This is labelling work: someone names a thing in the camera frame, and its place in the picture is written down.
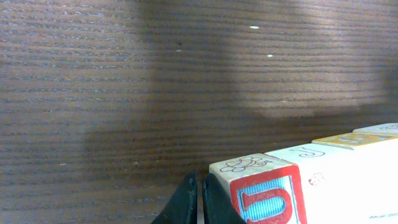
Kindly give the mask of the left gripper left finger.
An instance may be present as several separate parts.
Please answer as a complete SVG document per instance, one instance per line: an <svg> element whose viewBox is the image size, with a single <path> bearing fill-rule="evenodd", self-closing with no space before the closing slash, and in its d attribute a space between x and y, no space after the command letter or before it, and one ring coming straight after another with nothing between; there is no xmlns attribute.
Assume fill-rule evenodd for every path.
<svg viewBox="0 0 398 224"><path fill-rule="evenodd" d="M196 174L193 171L183 178L151 224L197 224L197 193Z"/></svg>

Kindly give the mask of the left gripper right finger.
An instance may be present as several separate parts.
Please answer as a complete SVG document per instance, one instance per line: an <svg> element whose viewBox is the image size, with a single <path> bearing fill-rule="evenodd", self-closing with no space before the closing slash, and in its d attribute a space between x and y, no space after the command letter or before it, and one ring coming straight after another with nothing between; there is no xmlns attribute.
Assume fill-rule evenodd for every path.
<svg viewBox="0 0 398 224"><path fill-rule="evenodd" d="M205 224L246 224L214 174L205 177L202 197Z"/></svg>

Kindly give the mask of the red U letter block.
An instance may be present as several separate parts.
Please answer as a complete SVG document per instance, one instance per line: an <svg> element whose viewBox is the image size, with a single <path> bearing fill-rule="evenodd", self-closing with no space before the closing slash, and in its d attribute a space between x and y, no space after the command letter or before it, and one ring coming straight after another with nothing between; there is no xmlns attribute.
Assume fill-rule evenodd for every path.
<svg viewBox="0 0 398 224"><path fill-rule="evenodd" d="M308 223L297 164L257 153L212 163L209 171L246 223Z"/></svg>

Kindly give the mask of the white block red side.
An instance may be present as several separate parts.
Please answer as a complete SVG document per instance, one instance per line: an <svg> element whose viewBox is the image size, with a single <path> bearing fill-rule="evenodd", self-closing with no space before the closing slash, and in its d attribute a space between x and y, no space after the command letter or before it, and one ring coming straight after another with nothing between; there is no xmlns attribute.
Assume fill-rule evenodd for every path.
<svg viewBox="0 0 398 224"><path fill-rule="evenodd" d="M396 143L397 136L383 134L345 133L325 138L314 139L313 144L341 147L356 150L375 144Z"/></svg>

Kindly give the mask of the green Z letter block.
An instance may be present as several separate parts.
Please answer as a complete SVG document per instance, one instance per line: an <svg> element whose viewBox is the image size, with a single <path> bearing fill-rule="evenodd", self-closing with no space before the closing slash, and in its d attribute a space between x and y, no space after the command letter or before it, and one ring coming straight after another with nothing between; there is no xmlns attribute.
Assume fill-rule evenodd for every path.
<svg viewBox="0 0 398 224"><path fill-rule="evenodd" d="M380 134L380 135L397 135L398 123L384 123L353 130L354 133L361 134Z"/></svg>

